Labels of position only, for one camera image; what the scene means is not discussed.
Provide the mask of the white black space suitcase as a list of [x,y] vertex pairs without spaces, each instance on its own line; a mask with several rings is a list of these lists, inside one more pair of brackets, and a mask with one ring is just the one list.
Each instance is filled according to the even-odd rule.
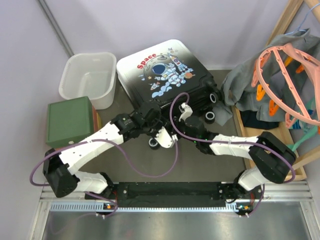
[[187,103],[205,124],[215,121],[213,107],[222,94],[213,75],[179,40],[170,39],[120,59],[118,79],[133,111],[144,102],[157,101],[170,135],[178,132],[179,106]]

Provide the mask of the white plastic basket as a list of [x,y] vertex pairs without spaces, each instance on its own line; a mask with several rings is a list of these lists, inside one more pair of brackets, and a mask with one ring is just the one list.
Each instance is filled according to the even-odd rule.
[[58,92],[65,100],[87,96],[97,110],[109,108],[115,97],[117,59],[110,52],[79,53],[65,64]]

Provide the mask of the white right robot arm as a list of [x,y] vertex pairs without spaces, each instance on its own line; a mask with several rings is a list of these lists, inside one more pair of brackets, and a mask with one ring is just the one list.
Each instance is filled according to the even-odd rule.
[[268,182],[289,183],[295,179],[295,153],[268,131],[253,137],[226,136],[208,131],[197,116],[189,116],[178,124],[177,132],[195,142],[196,148],[208,155],[234,156],[254,162],[255,167],[241,173],[235,184],[244,191]]

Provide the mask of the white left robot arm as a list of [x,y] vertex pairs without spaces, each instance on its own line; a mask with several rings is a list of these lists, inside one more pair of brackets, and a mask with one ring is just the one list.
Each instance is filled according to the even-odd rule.
[[142,134],[161,147],[170,148],[174,141],[166,130],[167,121],[156,102],[144,103],[132,113],[121,113],[94,134],[60,153],[48,152],[43,174],[57,198],[74,191],[91,192],[108,197],[114,183],[104,172],[88,173],[80,168],[112,147],[119,146]]

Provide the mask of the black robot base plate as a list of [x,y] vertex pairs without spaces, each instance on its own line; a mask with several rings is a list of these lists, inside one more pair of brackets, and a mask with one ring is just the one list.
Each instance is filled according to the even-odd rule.
[[222,207],[226,201],[249,200],[251,194],[235,183],[119,182],[108,199],[121,208]]

